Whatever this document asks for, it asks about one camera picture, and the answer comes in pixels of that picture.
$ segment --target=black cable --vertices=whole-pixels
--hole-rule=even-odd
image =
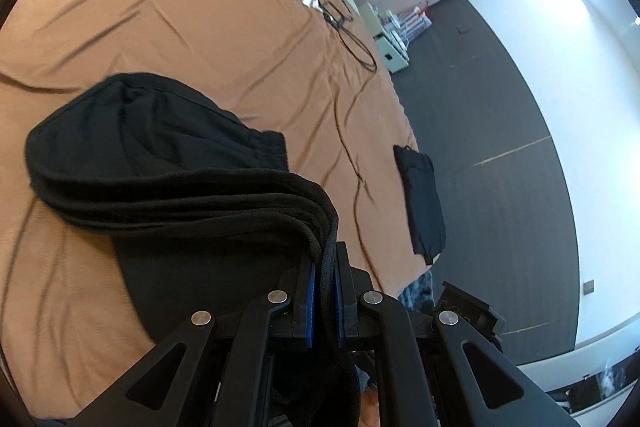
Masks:
[[[345,14],[343,11],[341,11],[330,0],[325,0],[325,1],[317,0],[317,1],[318,1],[318,6],[322,13],[322,16],[324,17],[324,21],[338,32],[340,41],[342,42],[342,45],[345,47],[345,49],[351,54],[353,58],[355,58],[358,61],[358,63],[363,68],[365,68],[367,71],[370,71],[371,73],[376,73],[376,71],[378,70],[378,64],[376,63],[376,59],[374,58],[373,54],[371,53],[369,48],[367,48],[367,45],[364,42],[362,42],[360,38],[358,38],[350,29],[348,29],[345,26],[346,23],[353,22],[353,13],[351,12],[351,8],[346,3],[346,1],[340,0],[340,2],[346,8],[346,11],[348,14]],[[331,9],[334,11],[334,13],[337,16],[334,16],[331,13]],[[350,39],[352,44],[347,44],[347,41],[345,40],[345,36],[347,36]],[[358,57],[358,55],[356,55],[356,52],[353,49],[351,49],[352,45],[355,45],[362,52],[364,52],[364,54],[366,54],[367,57],[369,57],[369,60],[363,60],[362,58]]]

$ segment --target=black cloth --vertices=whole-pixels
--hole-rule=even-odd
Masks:
[[[68,423],[68,420],[42,420],[40,418],[31,417],[36,427],[61,427]]]
[[[296,426],[356,425],[357,376],[335,335],[338,217],[319,185],[286,171],[282,134],[245,127],[176,80],[118,74],[35,127],[25,156],[43,201],[71,225],[111,236],[156,342],[194,311],[241,310],[309,255],[326,346],[311,366],[330,380],[325,397],[341,391],[343,409],[318,393],[284,401]]]
[[[447,233],[436,190],[433,163],[426,154],[394,145],[396,165],[404,187],[404,201],[414,253],[427,264],[444,250]]]

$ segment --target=white drawer unit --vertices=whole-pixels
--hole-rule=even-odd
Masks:
[[[409,55],[406,47],[402,44],[398,34],[383,28],[378,18],[376,9],[371,4],[366,3],[358,7],[360,16],[365,28],[378,46],[378,52],[382,56],[383,62],[389,73],[396,73],[409,65]]]

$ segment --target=clothes pile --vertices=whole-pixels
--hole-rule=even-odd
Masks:
[[[42,201],[110,236],[156,342],[194,311],[241,311],[309,256],[320,349],[276,366],[275,392],[295,426],[356,425],[360,384],[335,324],[338,216],[319,185],[287,170],[282,134],[244,126],[176,80],[127,73],[38,124],[25,158]]]

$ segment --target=brown bed sheet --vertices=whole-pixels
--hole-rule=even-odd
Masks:
[[[415,139],[388,73],[364,70],[301,0],[20,0],[0,31],[0,341],[33,415],[74,416],[152,347],[110,240],[37,200],[22,152],[40,120],[123,71],[284,133],[290,169],[325,188],[377,287],[396,295],[426,269],[392,153]]]

